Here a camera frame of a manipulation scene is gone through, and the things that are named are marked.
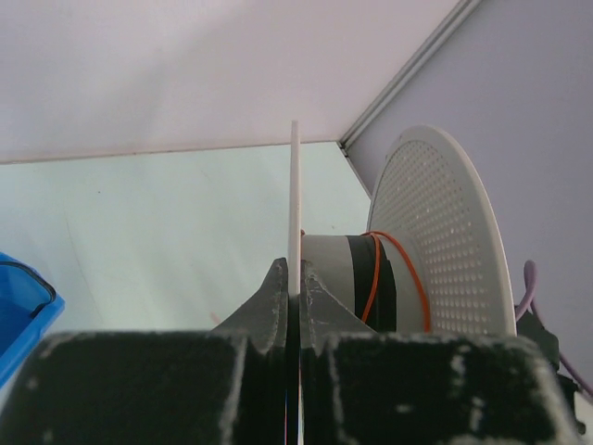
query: light blue wall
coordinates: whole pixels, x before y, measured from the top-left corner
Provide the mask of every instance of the light blue wall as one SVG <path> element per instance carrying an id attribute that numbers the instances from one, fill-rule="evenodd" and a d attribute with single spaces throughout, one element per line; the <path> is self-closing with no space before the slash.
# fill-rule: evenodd
<path id="1" fill-rule="evenodd" d="M 466 149 L 515 299 L 532 258 L 541 312 L 593 380 L 593 2 L 485 0 L 352 147 L 368 187 L 389 146 L 419 123 Z"/>

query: black mount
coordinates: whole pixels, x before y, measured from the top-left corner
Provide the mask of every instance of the black mount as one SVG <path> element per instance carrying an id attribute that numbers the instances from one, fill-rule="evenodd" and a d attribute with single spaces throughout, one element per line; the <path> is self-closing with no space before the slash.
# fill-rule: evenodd
<path id="1" fill-rule="evenodd" d="M 48 338 L 0 443 L 293 444 L 300 402 L 306 444 L 578 443 L 531 341 L 377 334 L 308 263 L 290 299 L 284 259 L 211 332 Z"/>

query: thin white panel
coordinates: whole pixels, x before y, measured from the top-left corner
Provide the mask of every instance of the thin white panel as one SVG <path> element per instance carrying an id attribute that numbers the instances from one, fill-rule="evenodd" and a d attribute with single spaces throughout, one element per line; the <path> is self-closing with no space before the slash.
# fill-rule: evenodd
<path id="1" fill-rule="evenodd" d="M 338 139 L 456 0 L 8 0 L 0 161 Z"/>

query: blue plastic container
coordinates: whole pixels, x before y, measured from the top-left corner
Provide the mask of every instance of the blue plastic container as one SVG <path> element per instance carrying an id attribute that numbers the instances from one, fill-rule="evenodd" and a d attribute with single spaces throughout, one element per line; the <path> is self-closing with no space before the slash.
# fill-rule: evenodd
<path id="1" fill-rule="evenodd" d="M 0 387 L 64 310 L 64 300 L 34 269 L 0 252 Z"/>

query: gray plastic part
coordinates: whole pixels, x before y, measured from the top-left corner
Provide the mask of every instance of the gray plastic part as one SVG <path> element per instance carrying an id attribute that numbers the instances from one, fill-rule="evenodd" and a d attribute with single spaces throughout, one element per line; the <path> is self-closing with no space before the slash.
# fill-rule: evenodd
<path id="1" fill-rule="evenodd" d="M 302 259 L 310 261 L 327 290 L 354 313 L 354 269 L 345 236 L 303 235 Z"/>

